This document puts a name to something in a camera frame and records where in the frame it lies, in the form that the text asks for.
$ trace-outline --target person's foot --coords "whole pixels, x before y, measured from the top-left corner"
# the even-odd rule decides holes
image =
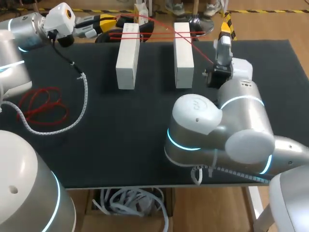
[[[172,12],[175,15],[183,15],[184,14],[184,6],[183,3],[172,3],[171,0],[165,1],[165,8]]]
[[[204,11],[204,15],[207,17],[212,17],[221,9],[221,1],[217,0],[215,5],[211,5],[207,3],[206,10]]]

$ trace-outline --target white foam block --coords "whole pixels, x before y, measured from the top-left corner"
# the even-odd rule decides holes
[[[137,23],[125,23],[123,33],[138,33]],[[122,34],[118,59],[116,63],[117,82],[119,89],[134,89],[137,64],[140,51],[139,34]]]
[[[175,61],[175,82],[176,88],[191,88],[194,74],[194,62],[192,54],[189,23],[174,23],[176,32],[188,32],[179,34],[175,33],[174,39],[174,61]]]

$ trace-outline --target red cable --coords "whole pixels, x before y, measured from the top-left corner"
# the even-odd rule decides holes
[[[58,93],[59,97],[58,97],[56,102],[51,102],[50,91],[55,91],[55,92]],[[32,109],[32,106],[33,106],[35,99],[41,93],[47,94],[47,96],[48,96],[47,100],[45,101],[45,103],[43,103],[38,108]],[[25,100],[28,97],[30,97],[31,95],[32,95],[32,97],[30,98],[28,109],[25,112],[23,112],[28,123],[33,123],[33,124],[41,125],[41,126],[55,126],[55,125],[61,124],[62,122],[64,122],[67,119],[68,114],[69,114],[69,110],[64,104],[61,103],[61,92],[60,92],[59,88],[57,88],[57,87],[47,87],[47,88],[31,90],[31,91],[27,92],[22,97],[22,99],[18,103],[18,107],[21,108],[22,105],[24,104]],[[65,110],[65,115],[60,120],[55,121],[55,122],[40,122],[40,121],[32,119],[35,115],[42,113],[42,112],[50,111],[50,110],[54,109],[55,107],[60,107],[60,108],[63,108]]]
[[[182,36],[179,32],[176,32],[176,31],[174,30],[173,27],[170,27],[170,26],[166,25],[165,23],[162,23],[162,22],[160,22],[160,21],[158,21],[158,20],[156,20],[156,19],[154,19],[154,18],[150,18],[150,17],[144,16],[144,15],[140,15],[140,14],[122,14],[122,15],[133,16],[133,17],[134,17],[134,16],[139,16],[139,17],[142,17],[142,18],[148,18],[148,20],[154,21],[155,23],[160,24],[161,26],[163,26],[163,27],[165,27],[165,28],[171,30],[172,32],[178,34],[180,37],[183,38],[183,36]],[[195,46],[191,41],[189,41],[188,39],[186,39],[186,38],[184,38],[184,39],[187,40],[188,43],[191,44],[191,46],[192,46],[197,52],[199,52],[206,60],[208,60],[211,64],[213,64],[213,62],[212,62],[200,49],[198,49],[198,47],[196,47],[196,46]]]
[[[189,36],[189,37],[183,37],[183,38],[198,38],[197,36]],[[143,40],[143,38],[119,38],[119,37],[110,37],[110,39],[112,40],[132,40],[132,39],[135,39],[135,40]],[[150,38],[145,38],[147,40],[166,40],[166,39],[179,39],[179,37],[150,37]]]
[[[205,33],[204,31],[195,31],[196,33]],[[122,35],[122,34],[142,34],[142,35],[172,35],[174,33],[172,32],[110,32],[109,35]]]

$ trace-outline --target floor tape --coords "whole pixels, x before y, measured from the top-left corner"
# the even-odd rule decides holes
[[[39,8],[40,11],[50,11],[52,8]],[[26,9],[26,8],[17,8],[19,11],[33,11],[33,9]],[[132,13],[134,10],[85,10],[85,9],[72,9],[75,12],[85,12],[85,13]],[[169,15],[172,14],[169,11],[155,11],[157,14],[161,15]],[[230,10],[230,13],[309,13],[309,10]]]
[[[234,30],[234,27],[233,27],[233,24],[232,24],[232,19],[231,19],[231,13],[230,12],[226,12],[225,13],[224,21],[227,23],[228,27],[231,30],[231,38],[232,38],[232,40],[237,40],[236,33],[235,33],[235,30]]]

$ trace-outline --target white spiral cable wrap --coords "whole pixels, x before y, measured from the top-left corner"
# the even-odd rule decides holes
[[[166,208],[164,206],[164,194],[161,189],[159,188],[155,188],[155,189],[160,192],[162,199],[140,188],[122,188],[118,190],[115,194],[113,194],[109,200],[111,211],[108,211],[105,207],[105,204],[108,203],[108,198],[111,192],[110,188],[107,189],[106,193],[105,193],[105,189],[101,190],[101,194],[100,194],[100,204],[101,205],[99,205],[94,199],[92,200],[92,202],[99,210],[101,210],[103,213],[107,215],[135,215],[135,216],[143,217],[149,214],[149,211],[150,211],[149,207],[151,207],[152,204],[150,204],[148,206],[148,210],[145,210],[145,211],[137,211],[135,209],[132,209],[132,207],[130,206],[135,206],[143,198],[148,197],[149,199],[153,199],[159,203],[160,206],[157,208],[157,211],[162,209],[164,222],[165,222],[163,232],[167,232],[169,229],[169,218],[168,218]]]
[[[53,131],[53,132],[38,132],[33,130],[29,124],[27,123],[27,120],[23,114],[23,112],[19,109],[19,107],[17,105],[15,105],[14,103],[10,102],[10,101],[3,101],[2,104],[6,104],[9,105],[11,107],[13,107],[17,113],[19,114],[23,124],[25,125],[26,129],[36,135],[54,135],[54,134],[60,134],[63,133],[65,131],[68,131],[70,129],[72,129],[73,127],[75,127],[83,118],[85,112],[86,112],[86,108],[87,108],[87,103],[88,103],[88,82],[87,82],[87,77],[85,75],[85,73],[81,73],[81,76],[78,79],[83,79],[84,81],[84,105],[81,111],[81,114],[79,115],[79,117],[77,118],[77,120],[71,124],[70,126],[63,128],[61,130],[57,130],[57,131]]]
[[[208,165],[198,165],[198,166],[192,168],[192,170],[191,170],[191,178],[192,178],[193,182],[196,185],[200,185],[202,183],[202,179],[203,179],[202,169],[209,169],[209,168],[211,168],[211,166],[208,166]],[[214,167],[214,169],[222,171],[222,172],[225,172],[225,173],[230,173],[230,174],[233,174],[233,175],[237,175],[237,176],[249,179],[249,180],[253,180],[253,181],[257,181],[257,182],[261,182],[261,183],[265,183],[265,184],[269,184],[270,183],[269,180],[266,180],[266,179],[263,179],[263,178],[260,178],[260,177],[257,177],[257,176],[253,176],[253,175],[248,175],[248,174],[236,172],[236,171],[233,171],[233,170],[230,170],[230,169],[226,169],[226,168],[222,168],[222,167]],[[198,180],[195,177],[195,172],[197,170],[198,170]]]

